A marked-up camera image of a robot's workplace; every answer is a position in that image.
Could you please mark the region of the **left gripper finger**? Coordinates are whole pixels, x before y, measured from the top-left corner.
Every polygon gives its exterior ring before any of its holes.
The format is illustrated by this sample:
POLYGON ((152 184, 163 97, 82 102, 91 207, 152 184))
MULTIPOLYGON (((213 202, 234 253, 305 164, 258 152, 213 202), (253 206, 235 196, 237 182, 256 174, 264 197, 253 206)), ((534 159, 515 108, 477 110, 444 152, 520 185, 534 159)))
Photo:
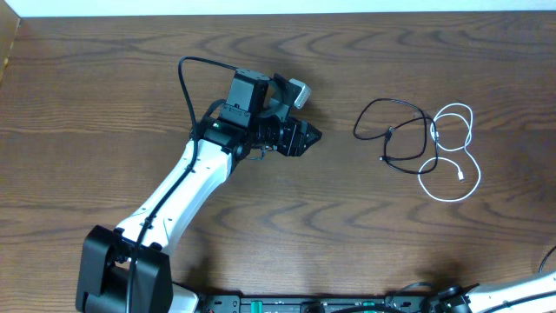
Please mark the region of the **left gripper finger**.
POLYGON ((297 156, 302 156, 312 145, 319 142, 321 137, 313 136, 313 135, 306 135, 300 141, 298 148, 297 148, 297 156))
POLYGON ((321 139, 322 137, 322 132, 318 129, 316 129, 312 124, 310 123, 305 123, 305 137, 307 139, 321 139))

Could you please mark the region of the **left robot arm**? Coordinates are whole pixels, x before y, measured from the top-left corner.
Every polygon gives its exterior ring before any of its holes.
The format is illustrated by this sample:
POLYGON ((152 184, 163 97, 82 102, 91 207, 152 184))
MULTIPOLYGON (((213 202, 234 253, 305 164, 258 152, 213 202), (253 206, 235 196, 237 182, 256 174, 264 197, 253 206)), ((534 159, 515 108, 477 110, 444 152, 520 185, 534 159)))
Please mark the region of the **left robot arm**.
POLYGON ((200 297, 175 283, 170 257, 210 194, 255 149, 299 157, 321 139, 292 117, 311 94, 303 82, 238 69, 227 98, 214 101, 191 131, 174 169, 114 229, 86 236, 76 290, 80 312, 194 312, 200 297))

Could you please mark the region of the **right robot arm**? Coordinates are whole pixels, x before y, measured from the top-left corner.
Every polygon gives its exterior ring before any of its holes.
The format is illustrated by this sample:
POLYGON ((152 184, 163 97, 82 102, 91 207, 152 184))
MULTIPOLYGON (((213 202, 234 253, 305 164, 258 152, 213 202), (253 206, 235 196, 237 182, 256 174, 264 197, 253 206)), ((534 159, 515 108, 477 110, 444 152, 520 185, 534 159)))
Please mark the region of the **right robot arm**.
POLYGON ((555 272, 538 273, 510 283, 476 284, 429 297, 423 312, 528 313, 555 311, 555 272))

